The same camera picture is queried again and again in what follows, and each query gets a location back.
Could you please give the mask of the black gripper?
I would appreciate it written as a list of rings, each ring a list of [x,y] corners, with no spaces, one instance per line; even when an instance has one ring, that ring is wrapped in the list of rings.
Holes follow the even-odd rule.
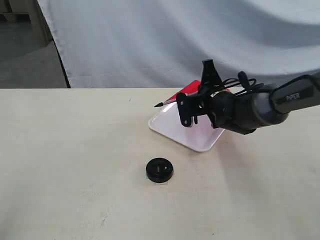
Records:
[[[193,124],[198,123],[198,116],[207,115],[212,128],[236,130],[237,126],[233,122],[235,96],[228,90],[219,91],[222,87],[222,79],[212,59],[203,60],[202,66],[198,86],[200,95],[183,92],[176,95],[180,123],[184,127],[192,127]]]

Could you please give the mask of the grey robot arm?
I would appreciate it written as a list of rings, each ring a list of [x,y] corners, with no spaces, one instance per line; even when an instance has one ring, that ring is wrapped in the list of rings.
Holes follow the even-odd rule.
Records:
[[[179,92],[176,103],[184,127],[208,116],[214,129],[242,135],[283,123],[290,112],[320,104],[320,74],[304,74],[281,86],[257,83],[244,71],[222,80],[211,59],[202,62],[202,76],[195,93]]]

